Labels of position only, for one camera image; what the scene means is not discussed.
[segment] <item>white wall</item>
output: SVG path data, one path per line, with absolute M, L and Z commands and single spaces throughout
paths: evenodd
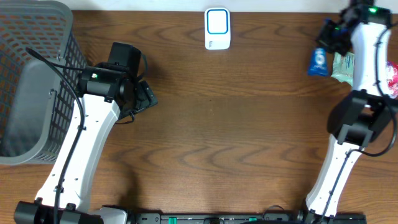
M 77 10 L 205 11 L 223 6 L 233 12 L 339 12 L 349 0 L 58 0 Z M 398 0 L 376 0 L 398 12 Z

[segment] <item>gray bin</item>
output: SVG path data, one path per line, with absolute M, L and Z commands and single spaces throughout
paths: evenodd
M 69 67 L 86 62 L 73 15 L 55 1 L 0 1 L 0 164 L 53 164 L 69 128 L 73 98 L 30 47 Z M 73 86 L 78 72 L 61 71 Z

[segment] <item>blue snack packet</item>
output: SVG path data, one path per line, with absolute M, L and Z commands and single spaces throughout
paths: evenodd
M 309 75 L 328 76 L 328 60 L 326 59 L 326 52 L 322 48 L 316 48 L 312 53 Z

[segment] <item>wood grain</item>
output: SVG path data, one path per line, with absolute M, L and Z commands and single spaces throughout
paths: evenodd
M 159 104 L 115 126 L 98 164 L 91 209 L 119 204 L 165 213 L 254 213 L 298 209 L 328 146 L 329 112 L 346 83 L 309 77 L 308 62 L 333 14 L 231 13 L 228 50 L 204 48 L 203 13 L 75 11 L 87 59 L 106 61 L 113 42 L 147 55 L 146 80 Z M 389 60 L 398 62 L 398 32 Z M 386 130 L 368 149 L 389 141 Z M 368 223 L 396 223 L 398 150 L 360 157 L 338 210 Z M 0 167 L 0 220 L 33 201 L 51 166 Z

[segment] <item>robotic arm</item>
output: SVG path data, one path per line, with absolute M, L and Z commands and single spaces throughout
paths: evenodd
M 63 181 L 60 196 L 62 209 L 58 212 L 60 223 L 271 224 L 295 221 L 313 224 L 334 221 L 366 224 L 363 215 L 336 215 L 336 212 L 343 187 L 361 153 L 378 156 L 394 143 L 392 141 L 389 148 L 380 154 L 364 151 L 391 119 L 396 129 L 395 110 L 398 103 L 382 94 L 389 93 L 384 82 L 387 78 L 384 68 L 391 34 L 388 30 L 391 27 L 391 12 L 375 7 L 370 0 L 352 0 L 340 16 L 341 20 L 337 23 L 326 21 L 317 42 L 327 52 L 342 55 L 354 48 L 354 86 L 330 114 L 327 127 L 330 133 L 329 149 L 318 180 L 307 195 L 306 206 L 298 214 L 284 211 L 265 212 L 262 216 L 134 214 L 115 206 L 87 214 L 95 169 L 113 124 L 119 118 L 127 115 L 134 117 L 135 113 L 157 103 L 147 83 L 139 82 L 131 75 L 137 73 L 140 52 L 132 46 L 114 44 L 109 63 L 87 67 L 79 79 L 78 93 L 86 121 Z M 372 113 L 363 113 L 365 108 Z M 14 214 L 16 223 L 52 223 L 57 180 L 80 123 L 78 114 L 75 106 L 72 122 L 51 174 L 37 193 L 34 203 L 19 202 Z

